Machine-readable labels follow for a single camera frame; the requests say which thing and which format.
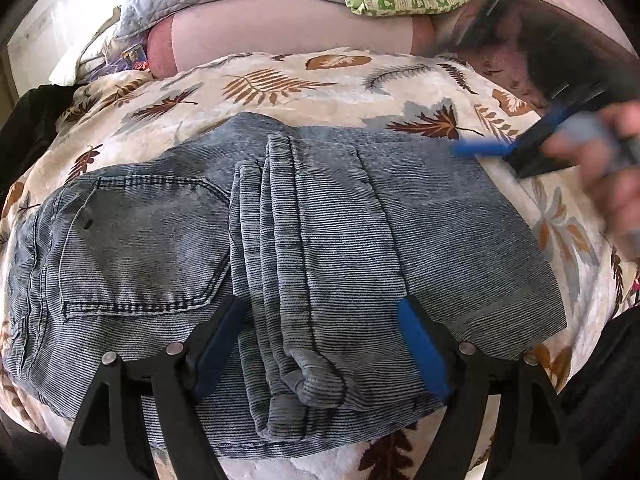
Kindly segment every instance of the back pocket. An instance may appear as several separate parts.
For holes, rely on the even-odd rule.
[[[207,180],[83,176],[52,220],[47,289],[65,319],[204,306],[229,266],[228,197]]]

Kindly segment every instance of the blue gripper pad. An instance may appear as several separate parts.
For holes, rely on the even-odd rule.
[[[454,377],[451,376],[451,363],[447,362],[450,360],[438,350],[442,345],[433,339],[433,334],[427,332],[428,327],[422,322],[408,298],[402,298],[398,303],[398,323],[404,341],[420,370],[424,385],[430,393],[446,404],[455,388]],[[429,320],[428,325],[436,324]]]

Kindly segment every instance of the silver rivet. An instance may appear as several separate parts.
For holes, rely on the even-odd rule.
[[[181,354],[183,350],[184,350],[184,345],[182,343],[171,343],[166,347],[166,352],[169,355]]]
[[[538,358],[532,353],[524,354],[523,359],[529,366],[536,366],[538,364]]]
[[[458,350],[464,355],[473,355],[476,353],[476,347],[469,341],[463,341],[458,345]]]
[[[102,356],[102,364],[105,366],[109,366],[116,362],[118,358],[118,354],[116,352],[107,352]]]

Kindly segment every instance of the human hand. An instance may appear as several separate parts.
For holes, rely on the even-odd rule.
[[[600,119],[620,137],[640,137],[640,100],[610,105]],[[607,222],[607,229],[626,246],[628,256],[640,256],[628,236],[640,232],[640,166],[606,174],[613,153],[604,140],[590,140],[576,146],[561,132],[553,134],[542,147],[547,156],[579,165],[585,192]]]

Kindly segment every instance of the bed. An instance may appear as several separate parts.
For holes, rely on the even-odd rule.
[[[489,7],[497,9],[492,30],[513,20],[510,9],[524,8],[525,14],[536,15],[549,12],[555,23],[571,23],[578,38],[587,38],[602,70],[622,63],[629,70],[638,69],[630,44],[617,30],[598,32],[537,0],[474,0],[436,23],[436,33],[441,38],[448,35],[449,48],[433,58],[417,57],[411,51],[391,55],[349,48],[307,54],[235,52],[162,80],[149,73],[126,71],[77,90],[72,105],[57,121],[58,137],[14,183],[2,214],[2,352],[12,341],[6,280],[17,226],[53,190],[87,171],[149,160],[214,130],[242,111],[264,114],[292,126],[371,126],[398,136],[516,139],[544,113],[562,78],[542,84],[527,73],[518,38],[508,34],[498,43],[469,47],[468,37],[476,36],[478,16]],[[488,66],[487,56],[496,52],[500,56],[489,59],[492,64]],[[265,73],[280,75],[286,87],[261,85],[260,75]],[[564,78],[571,76],[575,73],[562,74]],[[252,90],[234,92],[242,81]],[[629,292],[638,268],[625,261],[602,234],[601,221],[580,190],[574,170],[518,182],[498,162],[482,160],[481,164],[538,238],[558,282],[568,326],[532,350],[560,390],[584,365],[604,324],[633,306]],[[481,474],[490,451],[498,402],[492,398],[486,410],[470,464],[470,468],[479,465],[480,469],[472,470],[469,478]],[[0,406],[29,430],[61,445],[66,442],[71,422],[38,402],[4,372],[0,376]],[[411,478],[443,413],[439,410],[373,442],[300,458],[225,458],[221,464],[231,479],[387,478],[382,471],[389,471],[388,478]],[[167,456],[155,450],[154,459],[161,478],[172,478]]]

